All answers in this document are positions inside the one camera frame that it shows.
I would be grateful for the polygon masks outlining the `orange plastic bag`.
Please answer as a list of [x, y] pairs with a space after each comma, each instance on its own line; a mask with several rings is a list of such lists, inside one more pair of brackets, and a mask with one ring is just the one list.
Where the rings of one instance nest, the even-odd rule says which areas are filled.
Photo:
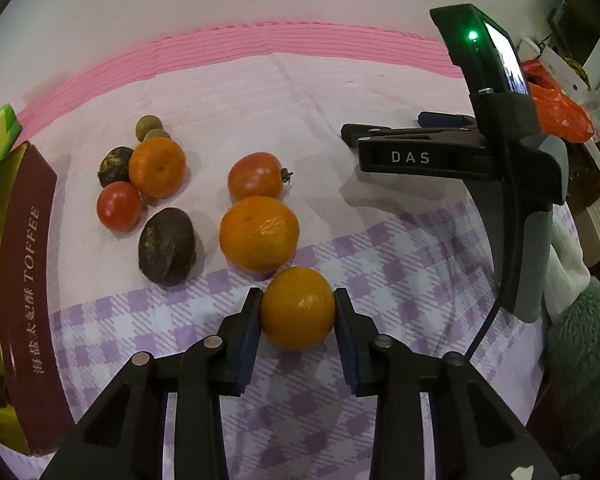
[[538, 60], [522, 63], [524, 76], [542, 131], [570, 143], [585, 143], [594, 126], [583, 107], [573, 101]]

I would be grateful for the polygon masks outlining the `small red tomato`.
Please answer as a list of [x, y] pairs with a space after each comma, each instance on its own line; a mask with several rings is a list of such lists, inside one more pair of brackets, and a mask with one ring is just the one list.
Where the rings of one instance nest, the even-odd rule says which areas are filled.
[[100, 223], [107, 229], [131, 231], [140, 221], [142, 213], [140, 194], [129, 182], [112, 182], [100, 192], [96, 212]]

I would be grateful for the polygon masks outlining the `pink and purple tablecloth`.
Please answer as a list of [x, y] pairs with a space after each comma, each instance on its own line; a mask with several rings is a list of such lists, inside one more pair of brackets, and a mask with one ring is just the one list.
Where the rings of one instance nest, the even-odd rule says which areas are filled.
[[[289, 22], [154, 41], [18, 107], [22, 136], [58, 177], [50, 333], [70, 413], [82, 415], [134, 352], [183, 351], [240, 307], [253, 279], [226, 262], [218, 237], [228, 170], [254, 151], [292, 171], [295, 264], [347, 289], [359, 311], [415, 351], [465, 350], [494, 299], [489, 243], [466, 188], [363, 174], [340, 138], [346, 122], [406, 127], [422, 110], [470, 110], [440, 42]], [[109, 232], [95, 212], [100, 161], [133, 142], [146, 114], [163, 120], [188, 159], [170, 205], [192, 219], [199, 257], [173, 288], [140, 273], [136, 233]]]

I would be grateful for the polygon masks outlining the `gold toffee tin box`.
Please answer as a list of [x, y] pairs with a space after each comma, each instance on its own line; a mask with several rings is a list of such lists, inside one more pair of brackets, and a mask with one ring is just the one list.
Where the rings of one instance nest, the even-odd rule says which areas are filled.
[[54, 452], [74, 426], [48, 316], [56, 182], [30, 142], [0, 162], [0, 443], [24, 455]]

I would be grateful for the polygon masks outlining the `large orange mandarin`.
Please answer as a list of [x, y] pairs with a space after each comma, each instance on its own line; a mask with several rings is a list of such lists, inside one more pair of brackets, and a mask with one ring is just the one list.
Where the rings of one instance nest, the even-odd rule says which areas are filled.
[[224, 214], [219, 243], [225, 259], [235, 268], [271, 274], [294, 256], [299, 236], [299, 221], [283, 202], [250, 196]]

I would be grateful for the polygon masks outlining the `green-brown longan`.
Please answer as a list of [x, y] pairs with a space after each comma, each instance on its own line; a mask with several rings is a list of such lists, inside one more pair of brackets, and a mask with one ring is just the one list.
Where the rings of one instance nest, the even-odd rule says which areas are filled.
[[147, 140], [155, 139], [155, 138], [170, 139], [170, 137], [171, 137], [170, 133], [168, 133], [166, 130], [161, 129], [161, 128], [153, 128], [153, 129], [149, 130], [148, 133], [145, 134], [143, 141], [147, 141]]
[[135, 125], [135, 136], [137, 140], [142, 142], [149, 131], [162, 128], [163, 124], [159, 117], [155, 115], [144, 115]]

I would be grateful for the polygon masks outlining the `large red tomato with stem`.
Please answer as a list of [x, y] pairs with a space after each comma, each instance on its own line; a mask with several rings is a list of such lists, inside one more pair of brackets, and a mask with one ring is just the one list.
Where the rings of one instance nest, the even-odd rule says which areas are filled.
[[250, 196], [279, 198], [292, 172], [283, 167], [276, 156], [255, 152], [238, 160], [230, 168], [227, 188], [233, 202]]

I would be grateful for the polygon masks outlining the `small dark passion fruit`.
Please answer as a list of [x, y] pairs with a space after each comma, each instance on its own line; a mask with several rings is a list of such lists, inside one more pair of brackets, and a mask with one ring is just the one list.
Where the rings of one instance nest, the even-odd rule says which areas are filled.
[[104, 157], [97, 173], [102, 188], [118, 181], [130, 182], [129, 162], [132, 155], [132, 148], [118, 146]]

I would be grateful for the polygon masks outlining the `phone on gripper mount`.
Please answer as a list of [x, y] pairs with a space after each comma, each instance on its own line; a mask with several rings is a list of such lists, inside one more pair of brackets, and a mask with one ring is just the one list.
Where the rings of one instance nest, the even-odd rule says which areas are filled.
[[439, 6], [429, 14], [470, 93], [529, 94], [512, 40], [492, 18], [471, 3]]

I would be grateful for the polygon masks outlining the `green fuzzy sleeve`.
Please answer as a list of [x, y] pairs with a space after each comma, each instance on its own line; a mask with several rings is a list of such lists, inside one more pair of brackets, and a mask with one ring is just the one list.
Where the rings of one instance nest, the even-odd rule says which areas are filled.
[[548, 250], [544, 297], [550, 317], [546, 365], [557, 417], [578, 445], [600, 432], [600, 281], [558, 221]]

